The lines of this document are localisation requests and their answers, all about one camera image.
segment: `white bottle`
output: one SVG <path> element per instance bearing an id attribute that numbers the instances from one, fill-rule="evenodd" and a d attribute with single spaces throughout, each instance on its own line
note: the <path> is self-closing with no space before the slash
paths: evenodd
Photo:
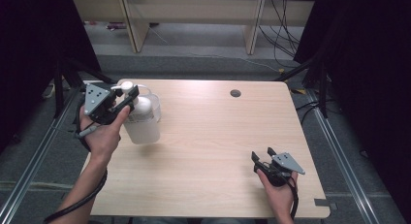
<path id="1" fill-rule="evenodd" d="M 133 88 L 133 83 L 125 81 L 121 84 L 124 98 Z M 160 139 L 157 120 L 154 117 L 151 101 L 145 97 L 137 97 L 134 101 L 134 110 L 124 121 L 124 127 L 133 144 L 153 144 Z"/>

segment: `floor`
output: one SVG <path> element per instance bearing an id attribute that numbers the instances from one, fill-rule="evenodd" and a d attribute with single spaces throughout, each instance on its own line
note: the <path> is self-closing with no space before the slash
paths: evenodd
<path id="1" fill-rule="evenodd" d="M 142 51 L 134 53 L 127 31 L 124 29 L 111 31 L 106 28 L 107 25 L 106 22 L 96 22 L 95 24 L 87 22 L 84 25 L 98 56 L 158 56 L 159 60 L 161 60 L 160 57 L 165 56 L 210 57 L 233 59 L 253 64 L 266 62 L 265 60 L 272 61 L 272 59 L 283 62 L 293 58 L 289 53 L 279 48 L 274 49 L 273 45 L 268 42 L 261 32 L 259 32 L 257 38 L 254 54 L 247 55 L 240 26 L 212 24 L 160 23 L 159 25 L 153 25 L 145 39 Z M 263 26 L 263 30 L 274 40 L 276 39 L 276 35 L 268 26 Z M 273 30 L 278 31 L 279 28 L 273 27 Z M 299 39 L 303 28 L 290 27 L 289 31 L 296 39 Z M 278 38 L 278 43 L 289 52 L 293 52 L 292 46 L 286 39 Z M 272 68 L 269 63 L 261 66 L 277 70 Z M 315 99 L 315 94 L 307 94 L 301 97 L 296 93 L 292 94 L 292 97 L 296 107 L 301 107 L 308 103 L 310 99 Z M 54 206 L 46 206 L 45 203 L 58 204 L 59 196 L 61 197 L 61 194 L 64 194 L 62 192 L 67 192 L 70 189 L 67 184 L 70 184 L 71 180 L 75 178 L 67 171 L 80 170 L 80 165 L 69 162 L 61 165 L 71 165 L 72 168 L 68 168 L 68 166 L 56 167 L 56 157 L 50 155 L 62 155 L 67 152 L 79 160 L 83 160 L 85 157 L 82 150 L 77 152 L 78 147 L 80 147 L 78 144 L 66 146 L 67 142 L 74 143 L 76 141 L 73 140 L 72 135 L 67 134 L 73 130 L 64 127 L 69 126 L 69 123 L 73 121 L 71 112 L 67 113 L 64 123 L 44 123 L 45 119 L 52 116 L 52 103 L 52 100 L 45 100 L 35 110 L 35 113 L 38 114 L 34 115 L 33 119 L 27 123 L 27 128 L 23 130 L 23 133 L 28 136 L 28 138 L 22 140 L 23 144 L 32 147 L 24 150 L 19 147 L 10 147 L 6 150 L 6 154 L 14 157 L 6 157 L 5 154 L 0 155 L 0 202 L 3 202 L 8 199 L 16 182 L 26 170 L 26 162 L 29 162 L 32 156 L 36 154 L 37 145 L 42 143 L 43 136 L 31 134 L 33 131 L 32 126 L 35 126 L 36 131 L 40 133 L 47 133 L 49 124 L 58 126 L 54 129 L 58 129 L 57 132 L 64 136 L 54 139 L 57 141 L 56 144 L 60 143 L 64 146 L 62 146 L 63 148 L 51 148 L 47 154 L 48 157 L 41 162 L 42 168 L 35 175 L 34 182 L 31 182 L 29 192 L 21 201 L 20 208 L 12 211 L 12 215 L 16 216 L 12 223 L 30 223 L 29 220 L 37 220 L 33 219 L 32 210 L 41 210 L 43 213 L 53 212 Z M 332 103 L 328 105 L 328 108 L 330 117 L 326 120 L 328 123 L 325 125 L 320 123 L 324 119 L 315 110 L 306 117 L 304 117 L 305 112 L 299 112 L 299 117 L 304 118 L 302 127 L 332 213 L 329 218 L 324 220 L 298 219 L 296 223 L 405 223 L 372 165 L 359 154 L 361 146 L 348 127 L 349 124 L 343 114 L 340 113 L 338 105 Z M 332 136 L 327 138 L 327 124 L 332 126 L 333 132 L 337 135 L 336 139 L 333 139 Z M 337 159 L 341 153 L 343 155 L 342 161 Z M 350 172 L 354 172 L 354 179 L 347 177 Z M 50 175 L 56 174 L 59 174 L 61 178 L 50 177 Z M 362 204 L 371 208 L 371 210 L 364 210 Z M 127 223 L 128 221 L 125 218 L 115 218 L 114 220 L 108 217 L 95 217 L 93 220 L 103 223 Z"/>

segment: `human hand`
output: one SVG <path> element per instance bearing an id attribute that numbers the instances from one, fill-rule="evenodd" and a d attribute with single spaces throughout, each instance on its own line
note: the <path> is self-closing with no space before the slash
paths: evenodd
<path id="1" fill-rule="evenodd" d="M 91 157 L 90 161 L 97 161 L 108 164 L 111 160 L 112 153 L 117 149 L 120 140 L 120 127 L 126 120 L 130 112 L 130 107 L 124 107 L 117 115 L 117 118 L 110 125 L 94 125 L 99 126 L 93 133 L 84 137 L 87 144 L 90 146 Z M 84 114 L 84 106 L 79 110 L 79 123 L 81 130 L 84 130 L 93 121 Z"/>
<path id="2" fill-rule="evenodd" d="M 269 182 L 267 176 L 259 169 L 257 174 L 260 181 L 263 183 L 266 193 L 269 197 L 269 206 L 275 215 L 275 218 L 279 223 L 294 223 L 290 215 L 290 209 L 294 201 L 294 196 L 291 188 L 288 185 L 283 185 L 281 187 L 274 187 Z M 297 186 L 297 172 L 292 172 L 290 183 L 293 186 Z"/>

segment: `gray carpet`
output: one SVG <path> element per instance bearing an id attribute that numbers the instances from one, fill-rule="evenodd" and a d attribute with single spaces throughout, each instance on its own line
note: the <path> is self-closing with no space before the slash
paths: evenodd
<path id="1" fill-rule="evenodd" d="M 279 68 L 290 70 L 279 65 L 275 60 L 263 59 L 252 60 L 253 63 L 239 59 L 207 57 L 98 56 L 98 59 L 103 73 L 115 80 L 123 78 L 273 80 L 279 76 L 276 72 Z M 269 65 L 272 69 L 255 63 Z M 280 63 L 286 66 L 298 65 L 293 61 L 280 61 Z M 291 89 L 301 88 L 300 82 L 303 74 L 287 81 Z M 95 80 L 86 73 L 80 73 L 80 75 L 84 80 Z M 294 93 L 292 98 L 296 107 L 308 103 L 307 96 L 303 94 Z M 344 152 L 372 202 L 380 222 L 405 223 L 372 165 L 359 154 L 361 146 L 343 113 L 339 110 L 338 104 L 328 102 L 328 108 L 329 122 L 343 145 Z M 307 110 L 298 111 L 299 117 L 302 118 Z M 13 183 L 23 173 L 47 131 L 53 114 L 54 101 L 51 98 L 40 104 L 32 113 L 32 118 L 27 120 L 19 133 L 21 142 L 10 144 L 0 155 L 0 202 L 3 203 L 8 198 Z M 12 223 L 41 223 L 45 216 L 54 211 L 69 190 L 64 185 L 71 185 L 76 181 L 87 152 L 79 141 L 73 138 L 74 116 L 75 107 L 71 107 Z M 297 219 L 296 223 L 364 223 L 314 112 L 306 116 L 302 128 L 326 196 L 332 204 L 332 213 L 324 220 Z M 43 183 L 55 183 L 55 186 L 49 187 Z M 92 219 L 103 223 L 127 223 L 127 218 L 124 217 L 114 219 L 92 217 Z"/>

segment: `table top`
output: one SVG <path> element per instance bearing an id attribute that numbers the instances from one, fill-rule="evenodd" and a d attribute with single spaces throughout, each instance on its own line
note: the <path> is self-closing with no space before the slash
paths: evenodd
<path id="1" fill-rule="evenodd" d="M 329 216 L 328 207 L 314 204 L 326 198 L 285 83 L 131 81 L 159 96 L 161 138 L 132 144 L 122 127 L 92 215 L 273 217 L 251 160 L 255 151 L 270 162 L 272 147 L 289 152 L 306 172 L 298 179 L 296 217 Z"/>

